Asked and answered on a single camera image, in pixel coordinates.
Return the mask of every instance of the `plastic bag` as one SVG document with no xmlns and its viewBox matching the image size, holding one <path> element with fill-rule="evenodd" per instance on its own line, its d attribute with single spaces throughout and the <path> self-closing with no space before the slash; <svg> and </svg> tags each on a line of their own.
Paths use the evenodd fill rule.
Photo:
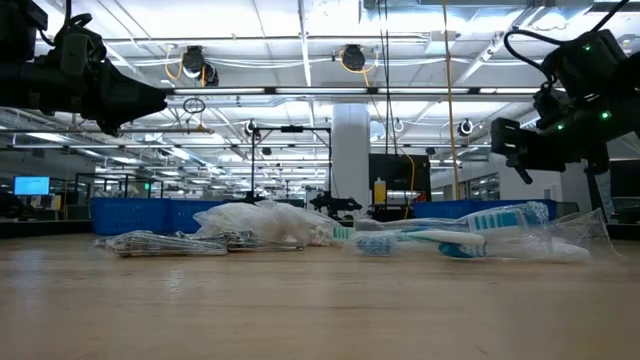
<svg viewBox="0 0 640 360">
<path fill-rule="evenodd" d="M 229 203 L 196 213 L 193 218 L 200 224 L 196 232 L 200 236 L 249 231 L 267 241 L 284 242 L 287 238 L 274 212 L 261 206 Z"/>
<path fill-rule="evenodd" d="M 311 246 L 337 245 L 333 241 L 333 228 L 341 225 L 330 217 L 283 203 L 275 203 L 272 210 L 283 230 L 296 240 Z"/>
<path fill-rule="evenodd" d="M 416 249 L 453 258 L 574 262 L 616 256 L 602 213 L 549 224 L 535 202 L 489 209 L 461 219 L 413 219 L 381 224 L 360 221 L 346 247 L 365 256 L 397 256 Z"/>
</svg>

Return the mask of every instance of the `ceiling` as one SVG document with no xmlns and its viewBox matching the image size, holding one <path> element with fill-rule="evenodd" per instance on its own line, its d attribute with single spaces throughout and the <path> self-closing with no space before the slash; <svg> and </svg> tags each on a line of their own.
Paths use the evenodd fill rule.
<svg viewBox="0 0 640 360">
<path fill-rule="evenodd" d="M 36 3 L 49 14 L 47 34 L 53 36 L 63 22 L 64 1 L 37 0 Z M 456 138 L 456 143 L 467 144 L 472 140 L 472 145 L 481 145 L 478 151 L 467 152 L 461 160 L 464 162 L 487 158 L 488 149 L 482 148 L 487 141 L 488 126 L 485 125 L 493 119 L 501 116 L 525 121 L 531 120 L 532 114 L 535 116 L 529 101 L 530 94 L 544 77 L 505 51 L 502 46 L 504 32 L 519 26 L 553 38 L 572 39 L 590 29 L 608 11 L 607 4 L 598 4 L 601 1 L 566 0 L 553 2 L 562 5 L 558 7 L 527 7 L 531 1 L 450 0 L 447 6 L 448 32 L 445 33 L 442 6 L 438 1 L 389 0 L 387 21 L 379 18 L 375 3 L 374 0 L 83 0 L 73 2 L 73 13 L 92 14 L 93 21 L 88 27 L 103 36 L 108 45 L 108 56 L 118 70 L 163 88 L 199 86 L 184 75 L 174 80 L 167 74 L 167 70 L 170 74 L 178 73 L 177 62 L 187 45 L 204 47 L 207 60 L 219 73 L 221 87 L 363 88 L 365 79 L 362 74 L 349 73 L 342 68 L 339 59 L 333 61 L 347 44 L 361 46 L 367 57 L 366 67 L 372 66 L 367 73 L 369 84 L 384 87 L 386 81 L 381 55 L 376 56 L 382 49 L 381 29 L 389 31 L 389 86 L 445 88 L 447 63 L 444 59 L 448 45 L 453 86 L 489 89 L 485 96 L 459 95 L 453 98 L 454 124 L 465 119 L 476 124 L 470 138 Z M 607 24 L 628 53 L 640 50 L 640 39 L 636 35 L 640 32 L 638 20 L 637 12 L 623 11 Z M 305 29 L 304 37 L 301 36 L 302 28 Z M 533 59 L 542 59 L 554 49 L 547 43 L 521 36 L 511 40 L 517 51 Z M 36 50 L 38 54 L 44 54 L 49 47 L 38 41 Z M 496 88 L 504 89 L 502 96 L 489 94 L 490 89 L 495 91 Z M 504 95 L 514 91 L 519 95 Z M 330 127 L 332 104 L 344 101 L 367 103 L 373 121 L 386 118 L 384 97 L 371 101 L 366 96 L 199 96 L 207 104 L 207 109 L 191 117 L 182 110 L 184 100 L 190 97 L 170 97 L 170 109 L 125 125 L 125 131 L 135 133 L 125 132 L 117 139 L 86 132 L 85 129 L 95 129 L 94 124 L 64 113 L 50 118 L 35 112 L 5 110 L 0 115 L 0 126 L 40 130 L 73 128 L 77 132 L 57 134 L 57 137 L 48 139 L 47 136 L 24 134 L 11 140 L 23 145 L 138 145 L 138 148 L 125 149 L 85 148 L 80 153 L 107 168 L 144 165 L 163 166 L 165 170 L 173 167 L 175 170 L 178 166 L 191 166 L 193 170 L 179 170 L 180 176 L 170 177 L 170 181 L 180 182 L 180 177 L 213 178 L 218 186 L 238 189 L 246 187 L 246 184 L 242 176 L 234 178 L 234 174 L 245 171 L 242 169 L 248 165 L 250 149 L 222 147 L 225 144 L 246 144 L 244 126 L 249 120 L 261 126 L 300 124 Z M 401 122 L 398 127 L 402 127 L 397 135 L 398 141 L 415 145 L 408 148 L 410 153 L 424 153 L 427 144 L 450 144 L 446 90 L 430 97 L 394 95 L 391 104 L 394 117 Z M 30 122 L 18 122 L 18 118 L 28 118 Z M 194 132 L 198 128 L 205 132 Z M 279 179 L 283 178 L 283 173 L 290 173 L 304 178 L 291 181 L 297 188 L 304 186 L 305 181 L 322 186 L 327 175 L 326 163 L 292 162 L 304 167 L 283 168 L 282 173 L 275 164 L 281 160 L 326 161 L 328 151 L 322 141 L 327 139 L 323 136 L 310 132 L 274 132 L 269 135 L 263 145 L 302 144 L 307 147 L 280 149 L 273 146 L 272 155 L 259 158 L 270 160 L 265 165 L 274 166 L 262 169 L 262 177 L 268 180 L 276 178 L 275 182 L 281 183 Z M 185 145 L 182 151 L 189 156 L 185 160 L 172 154 L 171 149 L 147 147 L 151 144 Z M 209 148 L 187 148 L 188 145 L 208 145 Z M 372 151 L 384 149 L 373 147 Z M 435 158 L 447 159 L 449 156 L 449 150 L 443 148 Z M 206 169 L 207 166 L 218 170 L 198 172 L 195 169 Z M 162 176 L 159 170 L 155 175 Z"/>
</svg>

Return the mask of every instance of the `computer monitor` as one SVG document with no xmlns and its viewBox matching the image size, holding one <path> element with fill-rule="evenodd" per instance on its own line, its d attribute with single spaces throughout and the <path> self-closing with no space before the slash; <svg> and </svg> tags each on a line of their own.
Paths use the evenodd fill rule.
<svg viewBox="0 0 640 360">
<path fill-rule="evenodd" d="M 48 176 L 16 176 L 13 181 L 14 195 L 49 195 Z"/>
</svg>

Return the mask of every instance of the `wooden table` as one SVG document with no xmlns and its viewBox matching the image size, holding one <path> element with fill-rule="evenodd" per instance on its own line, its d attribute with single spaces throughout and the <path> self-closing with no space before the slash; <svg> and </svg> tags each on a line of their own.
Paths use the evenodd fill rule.
<svg viewBox="0 0 640 360">
<path fill-rule="evenodd" d="M 634 359 L 624 262 L 120 259 L 90 235 L 0 241 L 1 359 Z"/>
</svg>

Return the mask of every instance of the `pillar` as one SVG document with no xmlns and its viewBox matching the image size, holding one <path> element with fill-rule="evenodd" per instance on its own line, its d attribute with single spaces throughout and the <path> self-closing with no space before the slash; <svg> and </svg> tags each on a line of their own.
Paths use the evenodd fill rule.
<svg viewBox="0 0 640 360">
<path fill-rule="evenodd" d="M 369 111 L 366 104 L 333 105 L 333 197 L 352 197 L 364 216 L 371 203 L 369 192 Z"/>
</svg>

